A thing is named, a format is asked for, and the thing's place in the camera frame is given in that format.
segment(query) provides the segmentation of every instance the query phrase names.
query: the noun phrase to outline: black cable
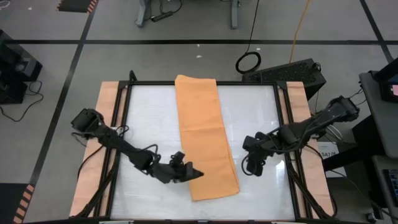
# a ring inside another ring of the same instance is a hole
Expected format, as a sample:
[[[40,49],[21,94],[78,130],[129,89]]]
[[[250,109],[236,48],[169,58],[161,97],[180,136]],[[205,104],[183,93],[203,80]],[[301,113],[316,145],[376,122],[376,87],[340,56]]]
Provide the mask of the black cable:
[[[82,138],[83,136],[82,136],[81,134],[79,134],[79,133],[71,133],[70,135],[73,136],[73,137],[75,137],[76,141],[78,141],[82,146],[87,147],[86,144],[82,143],[82,141],[81,141],[80,139],[77,138],[77,136],[79,136],[79,137]]]
[[[333,210],[334,210],[334,212],[333,212],[332,217],[334,218],[334,217],[337,216],[337,213],[338,213],[337,203],[336,203],[335,197],[334,197],[333,194],[330,192],[330,190],[329,190],[329,195],[330,195],[331,202],[332,202],[332,204],[333,204]]]
[[[298,150],[298,156],[301,157],[301,154],[303,153],[303,149]],[[297,159],[290,159],[291,162],[297,161]]]
[[[366,102],[366,99],[364,100],[364,101],[362,101],[362,102],[360,102],[360,103],[358,103],[357,105],[355,105],[355,106],[359,106],[359,105],[361,105],[361,104],[363,104],[363,103],[365,103]]]
[[[123,131],[119,134],[119,136],[122,136],[124,133],[126,133],[126,132],[128,132],[128,131],[130,130],[130,127],[127,126],[127,125],[119,126],[118,128],[116,128],[116,131],[117,131],[119,128],[123,128]],[[77,139],[77,137],[76,137],[76,136],[82,137],[82,135],[81,135],[80,133],[72,133],[72,136],[75,137],[76,140],[77,140],[78,142],[80,142],[80,144],[84,145],[84,144],[83,144],[81,141],[79,141],[79,140]],[[95,154],[97,154],[103,147],[104,147],[104,146],[99,147],[96,151],[94,151],[91,155],[89,155],[89,156],[80,164],[79,170],[78,170],[78,172],[77,172],[77,179],[79,179],[80,171],[81,171],[81,169],[83,168],[83,166],[86,164],[86,162],[87,162],[91,157],[93,157]]]
[[[353,142],[346,142],[346,141],[344,141],[344,140],[340,140],[340,139],[338,139],[336,136],[330,134],[329,132],[326,132],[326,134],[328,134],[330,137],[335,138],[336,141],[338,141],[338,142],[341,142],[341,143],[344,143],[344,144],[347,144],[347,145],[357,145],[356,143],[353,143]],[[330,138],[328,138],[328,136],[324,135],[324,137],[327,138],[330,142],[333,143],[333,141],[332,141]]]
[[[398,220],[398,217],[396,217],[396,216],[394,216],[393,214],[391,214],[391,213],[385,211],[385,210],[382,209],[376,202],[374,202],[372,199],[370,199],[368,196],[366,196],[366,195],[362,192],[362,190],[359,189],[359,187],[358,187],[352,180],[350,180],[347,176],[345,176],[345,175],[343,175],[343,174],[340,174],[339,172],[334,171],[334,170],[330,170],[330,171],[331,171],[331,172],[334,172],[335,174],[338,174],[338,175],[344,177],[348,182],[350,182],[350,183],[356,188],[356,190],[357,190],[359,193],[361,193],[361,195],[362,195],[364,198],[366,198],[366,200],[368,200],[368,201],[369,201],[373,206],[375,206],[376,208],[380,209],[380,211],[381,211],[382,213],[388,215],[390,218],[392,218],[392,219],[394,219],[394,220]]]
[[[253,25],[252,25],[252,28],[251,28],[251,33],[250,33],[250,39],[249,39],[248,49],[247,49],[246,52],[238,59],[238,61],[237,61],[236,64],[235,64],[235,69],[236,69],[236,71],[238,71],[240,74],[246,74],[246,73],[249,73],[249,72],[254,72],[254,71],[256,71],[256,70],[260,67],[260,64],[261,64],[261,56],[260,56],[260,54],[259,54],[258,52],[249,52],[250,44],[251,44],[251,39],[252,39],[252,37],[253,37],[254,25],[256,24],[257,10],[258,10],[258,8],[259,8],[259,3],[260,3],[260,0],[257,0],[256,11],[255,11],[255,13],[254,13],[254,19],[253,19]],[[241,63],[242,59],[244,59],[244,58],[247,57],[248,55],[255,55],[255,56],[257,57],[257,64],[256,64],[254,67],[250,68],[249,70],[242,71],[242,70],[239,68],[239,64]]]
[[[40,84],[39,89],[38,89],[37,91],[32,90],[32,84],[33,84],[33,83],[39,83],[39,84]],[[26,108],[26,110],[25,110],[24,113],[22,114],[21,118],[19,118],[19,119],[14,119],[14,118],[10,117],[8,114],[6,114],[6,113],[4,112],[3,108],[0,106],[1,114],[3,114],[6,118],[10,119],[10,120],[13,121],[13,122],[20,122],[22,119],[24,119],[24,116],[26,115],[27,111],[29,110],[29,108],[30,108],[31,106],[35,105],[36,103],[38,103],[38,102],[40,102],[40,101],[42,101],[42,100],[44,99],[44,95],[40,93],[40,90],[42,89],[42,85],[43,85],[43,83],[42,83],[41,81],[38,81],[38,80],[36,80],[36,81],[34,81],[34,82],[31,82],[31,83],[29,84],[28,89],[29,89],[29,91],[32,92],[32,94],[31,94],[31,93],[26,93],[25,95],[28,95],[28,96],[39,95],[39,96],[41,96],[41,97],[40,97],[40,99],[38,99],[38,100],[36,100],[35,102],[31,103],[31,104]]]
[[[104,146],[99,147],[96,151],[94,151],[91,155],[89,155],[80,165],[79,170],[77,172],[77,179],[79,179],[80,176],[80,171],[83,168],[83,166],[86,164],[86,162],[93,157],[95,154],[97,154]]]
[[[362,89],[362,88],[360,88],[354,95],[352,95],[352,96],[350,96],[350,97],[348,97],[348,98],[351,99],[351,98],[354,97],[355,95],[358,95],[358,94],[361,94],[361,93],[363,93],[363,89]]]
[[[318,112],[317,107],[318,107],[318,97],[319,97],[319,90],[317,92],[317,100],[315,101],[315,113]]]
[[[157,153],[157,149],[158,149],[157,144],[151,144],[150,146],[145,147],[145,148],[141,149],[140,151],[148,150],[148,149],[150,149],[152,147],[155,147],[155,154],[158,155],[158,153]]]
[[[182,0],[180,1],[180,7],[178,7],[178,9],[176,11],[172,11],[172,13],[176,13],[178,12],[181,8],[182,8]],[[159,11],[161,14],[165,14],[166,12],[163,11],[163,0],[159,0],[160,6],[159,6]]]
[[[253,175],[253,173],[248,173],[248,172],[246,172],[246,169],[244,168],[243,164],[244,164],[244,162],[245,162],[247,159],[249,159],[249,156],[253,155],[254,153],[255,153],[255,151],[250,152],[249,154],[247,154],[247,155],[243,158],[243,160],[242,160],[242,162],[241,162],[242,172],[243,172],[244,174],[246,174],[246,175]]]
[[[311,147],[311,146],[309,146],[309,145],[306,145],[306,146],[309,147],[310,149],[312,149],[314,152],[316,152],[316,153],[318,154],[318,156],[323,160],[322,155],[321,155],[316,149],[314,149],[313,147]],[[337,172],[337,171],[334,171],[334,170],[330,170],[330,171],[331,171],[331,172],[334,172],[334,173],[336,173],[336,174],[338,174],[338,175],[340,175],[340,176],[342,176],[342,177],[344,177],[348,182],[350,182],[350,183],[356,188],[356,190],[357,190],[359,193],[362,194],[362,196],[363,196],[364,198],[366,198],[366,199],[367,199],[372,205],[374,205],[376,208],[380,209],[380,211],[381,211],[382,213],[384,213],[384,214],[390,216],[392,219],[398,220],[397,217],[393,216],[391,213],[389,213],[389,212],[385,211],[384,209],[382,209],[376,202],[374,202],[372,199],[370,199],[368,196],[366,196],[366,195],[361,191],[361,189],[359,189],[359,187],[358,187],[352,180],[350,180],[347,176],[345,176],[345,175],[343,175],[343,174],[341,174],[341,173],[339,173],[339,172]],[[334,200],[333,197],[332,197],[332,201],[333,201],[333,203],[336,205],[336,201]]]

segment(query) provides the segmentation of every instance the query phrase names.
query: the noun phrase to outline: cable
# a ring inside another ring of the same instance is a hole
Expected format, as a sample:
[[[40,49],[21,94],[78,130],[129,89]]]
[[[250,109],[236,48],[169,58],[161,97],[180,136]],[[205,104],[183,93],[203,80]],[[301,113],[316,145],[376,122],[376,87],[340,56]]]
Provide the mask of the cable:
[[[363,104],[363,103],[365,103],[366,102],[366,99],[364,100],[364,101],[362,101],[362,102],[360,102],[360,103],[358,103],[357,105],[355,105],[355,106],[359,106],[359,105],[361,105],[361,104]]]
[[[148,149],[150,149],[150,148],[152,148],[152,147],[155,147],[155,154],[158,155],[158,153],[157,153],[157,149],[158,149],[157,144],[151,144],[150,146],[145,147],[145,148],[141,149],[140,151],[148,150]]]
[[[358,95],[358,94],[361,94],[361,93],[363,93],[363,89],[362,89],[362,88],[360,88],[354,95],[352,95],[352,96],[350,96],[350,97],[348,97],[348,98],[351,99],[351,98],[354,97],[355,95]]]
[[[249,159],[249,156],[253,155],[254,153],[255,153],[255,151],[250,152],[249,154],[247,154],[245,157],[243,157],[243,160],[242,160],[242,162],[241,162],[242,171],[243,171],[243,173],[246,174],[246,175],[253,175],[253,173],[248,173],[248,172],[246,172],[246,170],[245,170],[243,164],[244,164],[244,162],[245,162],[246,160]]]
[[[75,137],[76,141],[78,141],[82,146],[87,147],[86,144],[82,143],[82,142],[80,141],[80,139],[77,138],[77,136],[82,137],[81,134],[79,134],[79,133],[70,133],[70,135],[73,136],[73,137]]]
[[[318,96],[319,96],[319,90],[317,92],[317,100],[315,101],[315,113],[317,113],[317,106],[318,106]]]
[[[180,7],[178,7],[178,9],[176,11],[172,11],[172,13],[176,13],[178,12],[181,8],[182,8],[182,0],[180,1]],[[160,6],[159,6],[159,11],[161,14],[165,14],[166,12],[163,11],[163,0],[159,0]]]
[[[339,139],[340,141],[343,140],[343,136],[341,136],[341,137],[337,136],[337,134],[329,126],[327,126],[326,128],[334,135],[335,138]]]
[[[37,91],[33,91],[33,90],[32,90],[32,84],[33,84],[33,83],[40,83],[39,89],[38,89]],[[31,91],[32,93],[26,93],[25,95],[29,95],[29,96],[40,95],[41,97],[40,97],[40,99],[38,99],[38,100],[36,100],[35,102],[31,103],[31,104],[26,108],[26,110],[25,110],[24,113],[22,114],[21,118],[19,118],[19,119],[14,119],[14,118],[10,117],[8,114],[6,114],[6,113],[4,112],[4,109],[0,106],[1,114],[3,114],[6,118],[10,119],[10,120],[13,121],[13,122],[20,122],[22,119],[24,119],[24,116],[26,115],[27,111],[29,110],[29,108],[30,108],[31,106],[35,105],[36,103],[38,103],[38,102],[40,102],[40,101],[42,101],[42,100],[44,99],[44,95],[40,93],[40,90],[42,89],[42,85],[43,85],[43,83],[42,83],[41,81],[38,81],[38,80],[36,80],[36,81],[34,81],[34,82],[31,82],[31,83],[29,84],[28,89],[29,89],[29,91]]]
[[[312,147],[308,144],[306,144],[305,146],[307,146],[309,149],[311,149],[313,152],[315,152],[315,154],[318,155],[321,160],[323,160],[323,157],[318,150],[316,150],[314,147]],[[333,204],[333,209],[334,209],[332,217],[336,217],[337,212],[338,212],[337,203],[336,203],[336,200],[335,200],[333,194],[331,194],[330,190],[329,190],[329,195],[330,195],[330,199],[331,199],[331,202]]]
[[[246,52],[238,59],[238,61],[235,63],[235,69],[236,69],[236,71],[238,71],[238,72],[239,72],[240,74],[242,74],[242,75],[243,75],[243,74],[246,74],[246,73],[249,73],[249,72],[254,72],[254,71],[256,71],[256,70],[260,67],[260,64],[261,64],[261,55],[260,55],[258,52],[249,52],[250,44],[251,44],[251,39],[252,39],[252,37],[253,37],[254,25],[256,24],[257,10],[259,9],[259,3],[260,3],[260,0],[257,0],[256,11],[255,11],[255,13],[254,13],[254,19],[253,19],[253,25],[252,25],[252,27],[251,27],[251,33],[250,33],[250,39],[249,39],[248,49],[247,49]],[[244,59],[244,58],[247,57],[248,55],[255,55],[255,56],[257,57],[257,64],[256,64],[254,67],[250,68],[249,70],[242,71],[242,70],[239,68],[239,64],[241,63],[242,59]]]
[[[326,132],[326,134],[328,134],[330,137],[333,137],[333,138],[337,139],[335,136],[333,136],[332,134],[330,134],[330,133],[328,133],[328,132]],[[336,143],[333,142],[333,140],[331,140],[330,138],[328,138],[327,135],[324,135],[324,137],[327,138],[332,144],[336,145]],[[346,142],[346,141],[344,141],[344,140],[339,140],[339,142],[344,143],[344,144],[347,144],[347,145],[353,145],[353,146],[356,146],[356,145],[357,145],[356,143],[353,143],[353,142]]]
[[[118,131],[119,128],[123,128],[123,131],[119,134],[119,137],[122,136],[124,133],[126,133],[127,131],[130,130],[130,127],[127,126],[127,125],[119,126],[118,128],[116,128],[116,131]],[[80,133],[72,133],[72,136],[75,137],[76,140],[77,140],[78,142],[80,142],[80,144],[82,144],[83,146],[86,146],[86,145],[84,145],[80,140],[78,140],[78,138],[76,137],[76,136],[82,137],[82,134],[80,134]],[[89,155],[89,156],[80,164],[79,170],[78,170],[78,172],[77,172],[77,179],[79,179],[80,171],[81,171],[81,169],[83,168],[83,166],[86,164],[86,162],[87,162],[91,157],[93,157],[95,154],[97,154],[103,147],[104,147],[104,146],[99,147],[97,150],[95,150],[91,155]]]
[[[340,135],[340,138],[341,138],[340,140],[343,140],[343,135],[341,134],[341,132],[336,127],[334,127],[332,124],[329,125],[329,127],[332,127],[334,130],[336,130],[337,133]]]
[[[304,11],[303,11],[303,14],[301,15],[301,18],[300,18],[300,22],[298,22],[298,26],[297,26],[296,32],[294,33],[294,39],[293,39],[293,44],[292,44],[292,52],[290,53],[289,63],[292,63],[293,54],[294,54],[294,47],[295,47],[296,39],[297,39],[297,34],[298,34],[298,32],[299,32],[299,30],[301,28],[301,23],[303,22],[304,16],[307,13],[307,9],[308,9],[308,6],[310,5],[310,2],[311,2],[311,0],[307,0],[307,3],[305,5]]]
[[[4,6],[0,6],[0,10],[7,8],[11,4],[10,1],[0,1],[0,4],[2,4],[3,2],[6,2],[6,4]]]
[[[330,170],[330,172],[334,172],[335,174],[338,174],[338,175],[344,177],[344,178],[345,178],[348,182],[350,182],[350,183],[356,188],[356,190],[357,190],[359,193],[361,193],[361,195],[362,195],[364,198],[366,198],[366,200],[368,200],[373,206],[375,206],[376,208],[380,209],[380,211],[381,211],[382,213],[384,213],[384,214],[390,216],[390,218],[392,218],[392,219],[394,219],[394,220],[398,220],[398,217],[396,217],[396,216],[392,215],[391,213],[385,211],[385,210],[382,209],[376,202],[374,202],[372,199],[370,199],[368,196],[366,196],[366,195],[362,192],[362,190],[359,189],[359,187],[358,187],[352,180],[350,180],[347,176],[345,176],[345,175],[343,175],[343,174],[341,174],[341,173],[339,173],[339,172],[337,172],[337,171],[334,171],[334,170]]]
[[[309,145],[306,145],[306,146],[307,146],[308,148],[312,149],[314,152],[316,152],[316,153],[318,154],[318,156],[323,160],[322,155],[321,155],[316,149],[314,149],[313,147],[311,147],[311,146],[309,146]],[[337,171],[334,171],[334,170],[330,170],[330,172],[334,172],[334,173],[336,173],[336,174],[338,174],[338,175],[344,177],[348,182],[350,182],[350,183],[356,188],[356,190],[357,190],[358,192],[360,192],[360,193],[362,194],[362,196],[363,196],[364,198],[366,198],[366,199],[367,199],[372,205],[374,205],[376,208],[380,209],[380,211],[381,211],[382,213],[384,213],[384,214],[390,216],[392,219],[398,220],[398,217],[395,217],[395,216],[393,216],[391,213],[385,211],[385,210],[382,209],[376,202],[374,202],[374,201],[371,200],[368,196],[366,196],[366,195],[359,189],[359,187],[358,187],[352,180],[350,180],[347,176],[345,176],[345,175],[343,175],[343,174],[341,174],[341,173],[339,173],[339,172],[337,172]]]
[[[104,146],[99,147],[96,151],[94,151],[91,155],[89,155],[80,165],[79,170],[77,172],[77,179],[79,179],[80,176],[80,171],[83,168],[83,166],[86,164],[86,162],[93,157],[95,154],[97,154]]]

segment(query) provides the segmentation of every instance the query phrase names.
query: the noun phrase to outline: black desk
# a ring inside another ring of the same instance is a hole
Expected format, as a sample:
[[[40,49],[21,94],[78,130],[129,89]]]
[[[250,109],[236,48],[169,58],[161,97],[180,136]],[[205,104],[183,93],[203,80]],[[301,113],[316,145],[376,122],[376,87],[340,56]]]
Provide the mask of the black desk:
[[[370,73],[360,74],[359,79],[384,152],[390,158],[398,158],[398,103],[381,100],[379,84]]]
[[[370,159],[374,155],[398,159],[398,103],[381,100],[379,84],[370,73],[360,74],[359,79],[372,115],[352,129],[358,146],[325,159],[325,170]]]
[[[359,75],[371,115],[352,130],[357,146],[323,161],[326,170],[336,169],[357,161],[363,161],[371,191],[369,196],[380,207],[388,208],[398,216],[398,207],[392,201],[383,169],[398,169],[398,103],[381,100],[379,84],[370,73]],[[373,207],[377,219],[382,218]]]
[[[372,168],[375,170],[375,175],[377,177],[377,180],[375,181],[377,182],[377,184],[379,184],[378,190],[381,190],[380,192],[378,192],[378,194],[376,194],[376,192],[374,191],[371,193],[374,196],[382,197],[384,201],[381,204],[385,205],[382,207],[387,207],[392,215],[398,217],[398,207],[394,205],[386,178],[384,177],[383,174],[384,169],[398,169],[398,159],[391,159],[388,158],[387,156],[372,156],[371,162],[373,164]],[[397,220],[394,219],[391,220],[393,224],[398,224]]]

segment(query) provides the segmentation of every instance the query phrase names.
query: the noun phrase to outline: black metal frame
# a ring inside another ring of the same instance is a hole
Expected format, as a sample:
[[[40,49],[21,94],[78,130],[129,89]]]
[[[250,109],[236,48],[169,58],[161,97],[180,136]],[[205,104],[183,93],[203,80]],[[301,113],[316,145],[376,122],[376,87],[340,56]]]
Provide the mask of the black metal frame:
[[[244,82],[216,82],[217,85],[236,85],[236,86],[248,86],[248,85],[253,85],[253,86],[259,86],[259,85],[269,85],[272,86],[274,89],[274,94],[275,94],[275,102],[276,102],[276,108],[277,108],[277,114],[278,114],[278,119],[279,119],[279,125],[284,124],[284,118],[282,116],[282,105],[280,103],[280,97],[279,97],[279,88],[281,88],[283,94],[284,94],[284,100],[285,100],[285,106],[286,106],[286,111],[287,111],[287,118],[290,123],[294,122],[293,119],[293,114],[292,114],[292,109],[290,106],[290,100],[289,100],[289,94],[287,92],[287,85],[286,82],[261,82],[261,83],[244,83]],[[114,111],[113,111],[113,117],[112,117],[112,122],[111,125],[114,126],[116,125],[116,119],[118,117],[119,113],[119,105],[121,103],[121,96],[122,96],[122,91],[126,89],[126,99],[124,101],[124,109],[123,109],[123,115],[122,115],[122,121],[121,125],[126,125],[127,121],[127,112],[129,110],[129,102],[131,98],[131,90],[133,85],[174,85],[175,83],[173,81],[159,81],[159,82],[153,82],[153,81],[137,81],[134,77],[134,80],[130,81],[120,81],[119,86],[118,86],[118,92],[116,94],[116,101],[114,105]],[[295,162],[297,165],[297,173],[299,174],[300,178],[303,180],[305,183],[305,176],[304,176],[304,171],[303,171],[303,165],[302,165],[302,160],[299,155],[299,152],[294,152],[295,155]],[[120,163],[120,152],[117,152],[114,158],[114,163],[117,163],[117,166]],[[106,149],[106,156],[104,158],[104,165],[103,165],[103,170],[101,173],[101,182],[103,181],[103,177],[106,176],[108,173],[108,166],[109,166],[109,159],[111,157],[111,149]],[[289,161],[291,160],[290,154],[286,153],[285,154],[285,160]],[[109,197],[108,197],[108,202],[107,202],[107,207],[106,207],[106,217],[110,217],[111,215],[111,210],[112,210],[112,204],[113,204],[113,198],[114,198],[114,191],[116,187],[116,179],[117,179],[117,173],[118,169],[116,170],[116,175],[114,179],[111,181],[111,187],[109,190]],[[290,194],[292,197],[292,205],[293,205],[293,211],[295,215],[295,220],[296,221],[301,221],[301,222],[309,222],[309,223],[350,223],[350,222],[344,222],[344,221],[339,221],[339,220],[320,220],[320,219],[313,219],[312,216],[312,209],[310,204],[307,202],[307,200],[303,197],[304,205],[305,205],[305,211],[306,211],[306,218],[301,217],[300,210],[299,210],[299,203],[297,200],[297,193],[296,193],[296,188],[295,188],[295,183],[292,180],[290,176],[288,176],[289,179],[289,187],[290,187]],[[98,202],[97,206],[95,207],[95,213],[94,216],[98,216],[99,212],[101,209],[101,201]],[[146,221],[146,220],[138,220],[137,222],[156,222],[156,223],[198,223],[198,221],[178,221],[178,220],[151,220],[151,221]],[[225,222],[220,222],[220,221],[211,221],[208,220],[205,223],[225,223]],[[254,220],[248,220],[248,221],[228,221],[228,223],[254,223]]]

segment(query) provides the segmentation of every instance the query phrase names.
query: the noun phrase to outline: orange and black striped tape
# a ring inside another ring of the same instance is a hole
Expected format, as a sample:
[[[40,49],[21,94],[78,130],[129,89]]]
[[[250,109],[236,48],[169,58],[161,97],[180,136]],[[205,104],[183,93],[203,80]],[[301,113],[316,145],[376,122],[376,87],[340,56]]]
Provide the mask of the orange and black striped tape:
[[[94,10],[95,5],[97,4],[97,0],[92,0],[90,5],[87,8],[87,13],[91,13]]]
[[[63,1],[63,0],[61,0],[61,1],[60,1],[60,4],[58,4],[58,6],[57,6],[57,11],[60,10],[62,1]],[[87,7],[87,13],[91,13],[91,12],[94,10],[95,5],[97,4],[97,2],[98,2],[98,0],[92,0],[92,1],[90,2],[90,5],[88,5],[88,7]]]
[[[19,202],[19,206],[14,216],[13,223],[22,223],[24,221],[27,207],[29,206],[34,190],[35,188],[31,184],[28,184],[28,186],[24,190],[24,193],[22,194],[22,199]]]

